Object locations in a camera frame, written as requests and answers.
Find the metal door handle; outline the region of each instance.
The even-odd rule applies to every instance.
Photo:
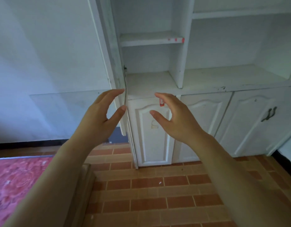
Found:
[[[274,115],[276,114],[276,109],[277,109],[277,107],[274,107],[272,115],[270,115],[272,108],[269,108],[267,117],[262,119],[261,122],[264,122],[265,120],[269,120],[271,117],[274,117]]]

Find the pink floral fabric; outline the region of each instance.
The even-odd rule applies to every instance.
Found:
[[[0,227],[53,157],[0,159]]]

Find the white shelf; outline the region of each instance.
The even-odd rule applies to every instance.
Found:
[[[128,33],[120,35],[121,47],[178,43],[184,43],[184,38],[180,37],[173,31],[154,33]]]
[[[221,18],[221,17],[239,17],[252,15],[271,15],[271,14],[285,14],[291,13],[291,10],[281,8],[268,9],[251,9],[251,10],[229,10],[229,11],[215,11],[215,12],[199,12],[193,13],[193,19],[207,19],[207,18]]]
[[[252,64],[185,70],[181,89],[169,72],[128,74],[126,80],[129,100],[154,97],[155,92],[187,95],[291,86],[291,81]]]

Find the red mark on shelf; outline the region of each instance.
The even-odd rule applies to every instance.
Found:
[[[163,107],[164,106],[163,99],[159,99],[159,104],[160,104],[160,107]]]

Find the person's left hand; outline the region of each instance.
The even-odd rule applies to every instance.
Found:
[[[115,97],[122,94],[124,89],[114,89],[101,93],[95,102],[88,108],[76,131],[70,138],[89,152],[106,141],[125,114],[127,106],[119,107],[113,116],[108,119],[107,112]]]

